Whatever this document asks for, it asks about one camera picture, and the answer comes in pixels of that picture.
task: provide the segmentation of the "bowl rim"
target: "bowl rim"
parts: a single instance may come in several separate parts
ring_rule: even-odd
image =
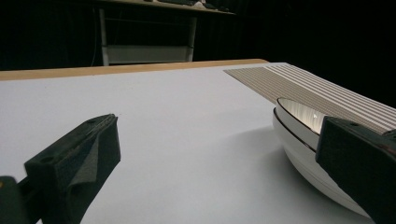
[[[298,118],[296,118],[294,115],[292,115],[292,114],[289,112],[289,110],[288,110],[285,106],[283,106],[283,105],[281,104],[281,102],[279,102],[279,100],[282,100],[282,99],[283,99],[283,100],[292,101],[292,102],[294,102],[294,103],[296,103],[296,104],[303,105],[303,106],[306,106],[307,108],[310,108],[310,109],[312,109],[312,110],[318,111],[318,112],[321,113],[324,117],[328,117],[329,115],[327,115],[327,114],[321,112],[320,110],[317,110],[317,109],[315,109],[315,108],[312,108],[311,106],[305,105],[305,104],[303,104],[303,103],[300,103],[300,102],[298,102],[298,101],[292,100],[292,99],[287,98],[287,97],[281,96],[281,97],[276,98],[276,104],[279,105],[280,107],[282,107],[282,109],[283,109],[284,111],[286,111],[286,113],[288,113],[290,116],[292,116],[297,122],[303,124],[303,126],[305,126],[305,128],[307,128],[307,129],[309,129],[312,133],[314,133],[314,134],[317,135],[317,136],[320,136],[320,133],[317,133],[314,129],[312,129],[311,127],[309,127],[308,125],[306,125],[305,123],[303,123],[300,119],[298,119]]]
[[[289,132],[291,133],[291,135],[293,135],[297,140],[299,140],[301,143],[303,143],[307,148],[309,148],[311,151],[313,151],[315,154],[317,153],[317,151],[312,148],[311,146],[309,146],[303,139],[301,139],[299,136],[297,136],[294,132],[292,132],[288,126],[286,126],[282,120],[279,118],[279,116],[276,113],[276,107],[274,108],[274,116],[276,117],[277,121],[279,121],[279,123]]]

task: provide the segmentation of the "white tabletop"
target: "white tabletop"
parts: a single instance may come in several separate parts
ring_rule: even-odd
[[[301,177],[275,106],[223,72],[257,66],[1,81],[0,175],[113,113],[121,161],[82,223],[373,223]]]

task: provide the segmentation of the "dark background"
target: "dark background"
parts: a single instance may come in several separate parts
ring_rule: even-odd
[[[102,65],[98,8],[70,2],[16,0],[2,5],[0,70]],[[196,15],[194,61],[261,58],[290,63],[396,107],[396,18],[390,1],[207,2],[237,16]],[[188,17],[180,11],[103,7],[109,18],[177,23],[107,21],[109,44],[186,44]]]

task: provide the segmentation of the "white ribbed tray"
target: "white ribbed tray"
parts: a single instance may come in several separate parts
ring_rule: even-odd
[[[347,90],[288,63],[224,70],[269,101],[286,97],[377,133],[396,129],[396,109]]]

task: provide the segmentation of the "table edge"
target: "table edge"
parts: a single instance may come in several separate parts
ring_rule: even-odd
[[[133,64],[133,65],[77,67],[77,68],[14,70],[14,71],[0,71],[0,81],[52,78],[52,77],[83,77],[83,76],[106,75],[106,74],[151,72],[151,71],[228,66],[228,65],[252,64],[252,63],[268,63],[268,62],[263,59],[241,59],[241,60],[203,61],[203,62],[186,62],[186,63],[151,63],[151,64]]]

